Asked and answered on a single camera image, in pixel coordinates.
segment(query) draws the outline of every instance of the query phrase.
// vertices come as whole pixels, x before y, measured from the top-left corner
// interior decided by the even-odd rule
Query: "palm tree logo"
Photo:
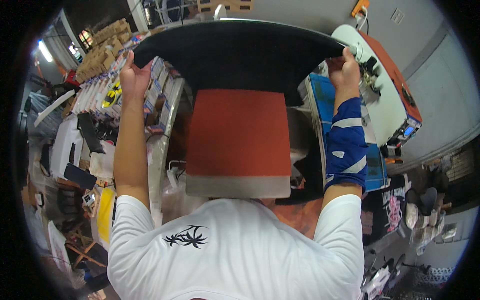
[[[180,242],[180,243],[183,243],[183,244],[180,244],[182,246],[188,246],[192,244],[195,248],[200,249],[198,245],[206,244],[207,242],[204,240],[206,240],[207,237],[202,238],[202,234],[200,234],[199,236],[196,236],[198,228],[208,228],[208,227],[189,225],[187,229],[182,230],[175,235],[172,234],[171,237],[165,237],[163,240],[166,241],[167,243],[170,243],[170,247],[172,247],[173,244],[179,245],[178,242]],[[193,229],[193,236],[188,232],[191,229]]]

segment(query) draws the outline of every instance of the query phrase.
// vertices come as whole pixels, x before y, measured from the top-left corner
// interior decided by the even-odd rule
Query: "electrical outlet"
[[[394,11],[392,17],[390,18],[390,20],[392,20],[393,23],[397,24],[397,25],[400,25],[400,22],[403,20],[403,17],[405,15],[403,14],[403,12],[401,10],[399,10],[398,8]]]

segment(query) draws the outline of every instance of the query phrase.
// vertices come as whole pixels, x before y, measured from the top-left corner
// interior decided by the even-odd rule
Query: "white shirt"
[[[120,196],[108,279],[139,300],[356,299],[363,275],[361,200],[337,197],[313,240],[250,201],[218,199],[154,229],[147,208]]]

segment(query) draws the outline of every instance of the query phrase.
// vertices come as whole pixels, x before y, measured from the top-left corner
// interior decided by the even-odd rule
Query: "blue sleeve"
[[[361,125],[360,103],[358,97],[343,102],[326,134],[325,191],[333,184],[351,182],[365,192],[368,146]]]

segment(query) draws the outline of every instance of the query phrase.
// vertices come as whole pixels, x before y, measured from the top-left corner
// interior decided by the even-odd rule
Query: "person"
[[[356,299],[364,267],[360,197],[366,144],[361,120],[358,124],[360,71],[348,48],[343,57],[327,62],[336,89],[335,116],[327,141],[328,182],[313,240],[261,203],[236,199],[209,201],[154,229],[142,110],[151,63],[139,69],[133,57],[130,52],[120,73],[123,104],[114,158],[118,199],[108,252],[108,278],[118,295],[142,300]]]

